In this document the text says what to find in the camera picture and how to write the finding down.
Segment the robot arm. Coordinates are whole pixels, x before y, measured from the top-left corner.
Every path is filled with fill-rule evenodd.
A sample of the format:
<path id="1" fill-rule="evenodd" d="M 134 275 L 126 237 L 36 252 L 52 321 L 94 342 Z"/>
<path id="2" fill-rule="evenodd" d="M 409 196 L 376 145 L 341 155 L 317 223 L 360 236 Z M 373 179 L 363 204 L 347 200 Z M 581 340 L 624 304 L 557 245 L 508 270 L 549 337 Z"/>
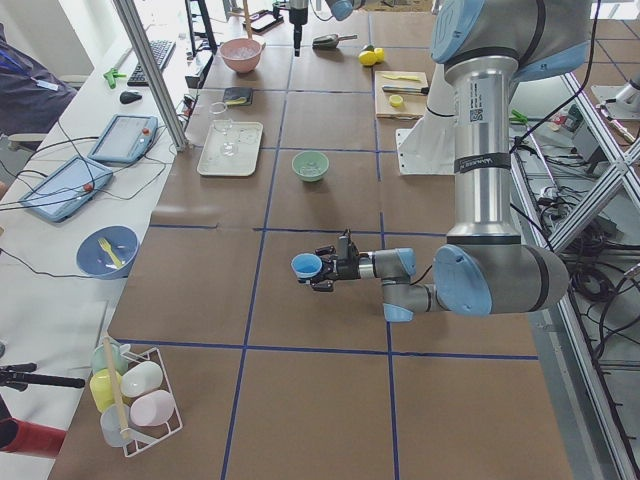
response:
<path id="1" fill-rule="evenodd" d="M 455 223 L 433 260 L 433 282 L 415 284 L 414 252 L 361 252 L 349 235 L 311 255 L 299 282 L 331 291 L 338 280 L 377 278 L 384 316 L 421 312 L 523 313 L 552 307 L 569 276 L 552 252 L 525 245 L 510 217 L 509 102 L 520 82 L 571 72 L 589 50 L 587 1 L 448 1 L 431 56 L 453 90 Z"/>
<path id="2" fill-rule="evenodd" d="M 308 21 L 309 1 L 308 0 L 292 0 L 288 2 L 289 21 L 293 25 L 293 46 L 294 55 L 300 56 L 300 47 L 303 35 L 303 26 Z M 332 16 L 343 21 L 348 18 L 354 10 L 362 8 L 365 0 L 335 0 L 326 1 Z"/>

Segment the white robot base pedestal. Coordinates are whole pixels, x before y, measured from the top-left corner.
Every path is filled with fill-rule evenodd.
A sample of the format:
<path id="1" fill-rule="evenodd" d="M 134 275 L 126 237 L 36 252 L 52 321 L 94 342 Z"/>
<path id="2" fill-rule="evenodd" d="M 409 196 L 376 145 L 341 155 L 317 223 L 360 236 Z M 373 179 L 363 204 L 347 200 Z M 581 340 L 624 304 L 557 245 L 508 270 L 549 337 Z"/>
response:
<path id="1" fill-rule="evenodd" d="M 453 175 L 454 123 L 454 90 L 437 64 L 423 117 L 411 129 L 396 131 L 400 174 Z"/>

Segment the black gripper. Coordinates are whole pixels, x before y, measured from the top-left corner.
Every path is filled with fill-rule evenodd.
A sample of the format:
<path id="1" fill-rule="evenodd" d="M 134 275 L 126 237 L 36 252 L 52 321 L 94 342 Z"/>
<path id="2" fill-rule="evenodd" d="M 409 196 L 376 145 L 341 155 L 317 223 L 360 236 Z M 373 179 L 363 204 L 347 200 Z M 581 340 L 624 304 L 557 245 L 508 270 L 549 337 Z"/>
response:
<path id="1" fill-rule="evenodd" d="M 334 260 L 336 258 L 336 248 L 334 245 L 327 245 L 317 248 L 314 254 L 323 260 Z M 319 273 L 309 280 L 309 284 L 317 292 L 333 292 L 334 281 L 360 279 L 359 272 L 360 257 L 355 255 L 338 256 L 335 260 L 335 274 L 332 272 Z"/>
<path id="2" fill-rule="evenodd" d="M 293 29 L 293 47 L 294 56 L 299 57 L 299 50 L 302 44 L 303 26 L 308 21 L 308 8 L 294 8 L 289 10 L 289 21 L 294 26 Z"/>

